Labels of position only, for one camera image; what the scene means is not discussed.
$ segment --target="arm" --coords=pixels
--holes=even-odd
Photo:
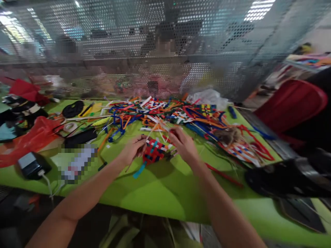
[[[145,137],[137,137],[125,146],[115,160],[70,193],[41,224],[26,248],[67,247],[79,219],[98,203],[124,167],[142,155],[141,148],[145,144]]]
[[[173,131],[176,135],[170,133],[169,137],[182,159],[199,179],[202,194],[207,202],[211,224],[222,247],[266,247],[252,225],[199,158],[191,137],[180,128],[175,128]]]

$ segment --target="white plastic bag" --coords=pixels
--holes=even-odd
[[[225,110],[228,104],[228,99],[222,98],[220,93],[213,89],[207,89],[189,95],[186,101],[194,103],[198,99],[200,100],[196,104],[215,104],[217,110]]]

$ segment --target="chair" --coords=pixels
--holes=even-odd
[[[327,103],[328,96],[317,86],[290,79],[254,113],[269,128],[281,134],[317,115]]]

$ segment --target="perforated metal screen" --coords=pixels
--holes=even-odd
[[[70,97],[244,100],[330,9],[328,0],[2,3],[2,75]]]

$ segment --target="finger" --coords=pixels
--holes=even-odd
[[[136,136],[136,137],[134,137],[133,139],[132,139],[132,143],[134,144],[134,143],[137,143],[138,141],[140,141],[140,140],[142,140],[143,138],[142,138],[142,135],[140,134],[140,135],[138,135],[138,136]]]
[[[184,143],[184,141],[186,140],[186,135],[183,132],[183,130],[180,127],[175,127],[173,128],[173,130],[175,131],[175,133],[178,135],[179,140]]]
[[[179,141],[179,139],[176,137],[176,135],[169,133],[169,138],[171,140],[171,142],[176,146],[180,146],[182,143]]]
[[[137,141],[136,143],[133,144],[133,147],[138,150],[140,147],[142,147],[144,144],[146,144],[146,139],[142,139]]]
[[[142,157],[145,150],[146,150],[147,144],[144,144],[144,146],[139,148],[139,152],[138,152],[138,157]]]

